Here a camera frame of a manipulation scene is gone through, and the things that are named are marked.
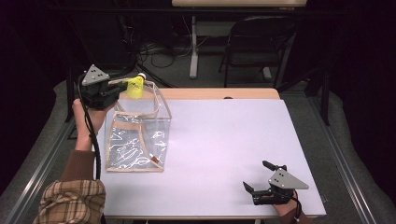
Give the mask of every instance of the gray floor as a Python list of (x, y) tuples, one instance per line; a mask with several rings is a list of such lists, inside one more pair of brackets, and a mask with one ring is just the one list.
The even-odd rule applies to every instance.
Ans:
[[(149, 56), (144, 65), (157, 76), (166, 81), (184, 88), (217, 87), (223, 83), (223, 72), (218, 73), (221, 55), (200, 54), (198, 78), (190, 79), (190, 57), (176, 57), (173, 63), (166, 68), (157, 68), (156, 65), (168, 65), (172, 60), (168, 56), (155, 55), (152, 60)], [(252, 75), (241, 76), (247, 72)], [(261, 81), (261, 75), (255, 70), (233, 70), (231, 82)], [(230, 84), (230, 87), (271, 87), (271, 83)], [(327, 216), (318, 217), (315, 223), (394, 223), (396, 209), (389, 198), (378, 188), (364, 164), (355, 153), (350, 142), (349, 130), (345, 120), (342, 102), (334, 94), (330, 98), (331, 127), (324, 127), (317, 116), (318, 103), (316, 98), (306, 98), (302, 92), (304, 83), (292, 90), (282, 92), (291, 119), (299, 136), (304, 154), (318, 186), (319, 193), (326, 199), (324, 206)], [(60, 138), (63, 133), (69, 133), (70, 127), (64, 123), (66, 117), (65, 83), (60, 83), (54, 89), (57, 93), (57, 102), (47, 125), (38, 137), (25, 163), (0, 198), (0, 223), (31, 223), (37, 212), (39, 197), (42, 189), (51, 181), (60, 176), (69, 151), (75, 141)], [(346, 164), (338, 164), (333, 149), (338, 147), (346, 159)], [(53, 148), (56, 153), (50, 154)], [(39, 173), (37, 168), (48, 166), (48, 173)], [(350, 168), (353, 180), (361, 190), (364, 201), (359, 204), (353, 200), (356, 190), (351, 189), (342, 175), (343, 167)], [(33, 177), (41, 177), (43, 182), (35, 182)], [(365, 221), (357, 207), (363, 206), (370, 210), (374, 221)], [(109, 220), (108, 223), (123, 223), (122, 220)], [(277, 223), (277, 220), (267, 220), (265, 223)]]

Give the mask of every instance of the table leg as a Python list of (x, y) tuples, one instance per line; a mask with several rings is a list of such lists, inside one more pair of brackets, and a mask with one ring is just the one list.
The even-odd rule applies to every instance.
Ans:
[(197, 53), (197, 27), (195, 16), (192, 17), (191, 32), (192, 32), (192, 55), (191, 55), (191, 67), (190, 67), (190, 78), (197, 78), (198, 70), (198, 53)]

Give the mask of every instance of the person's hand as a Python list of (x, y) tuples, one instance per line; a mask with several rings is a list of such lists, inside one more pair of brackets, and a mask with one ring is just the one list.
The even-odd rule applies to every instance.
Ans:
[[(293, 198), (298, 199), (297, 196), (297, 191), (293, 192)], [(297, 202), (295, 202), (294, 200), (289, 200), (288, 203), (285, 204), (273, 204), (273, 207), (275, 208), (277, 214), (280, 217), (285, 216), (289, 211), (293, 210), (294, 208), (297, 207)]]
[[(99, 129), (102, 127), (108, 110), (110, 110), (114, 105), (115, 103), (104, 110), (95, 110), (88, 108), (88, 113), (90, 115), (95, 134), (97, 134), (99, 132)], [(76, 119), (76, 128), (78, 134), (76, 150), (92, 150), (92, 141), (90, 138), (91, 133), (85, 122), (85, 112), (79, 99), (76, 99), (73, 102), (73, 112)]]

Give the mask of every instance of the plaid shirt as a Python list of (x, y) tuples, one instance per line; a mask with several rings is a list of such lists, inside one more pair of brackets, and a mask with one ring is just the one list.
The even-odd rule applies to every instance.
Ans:
[(34, 223), (100, 223), (105, 197), (100, 180), (55, 181), (44, 191)]
[(100, 223), (106, 192), (93, 180), (93, 161), (91, 151), (71, 151), (61, 179), (45, 189), (34, 223)]

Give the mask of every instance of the plaid sleeve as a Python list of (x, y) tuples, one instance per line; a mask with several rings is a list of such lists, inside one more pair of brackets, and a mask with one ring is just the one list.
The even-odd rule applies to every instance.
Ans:
[(55, 181), (45, 189), (34, 223), (100, 223), (105, 198), (100, 180)]

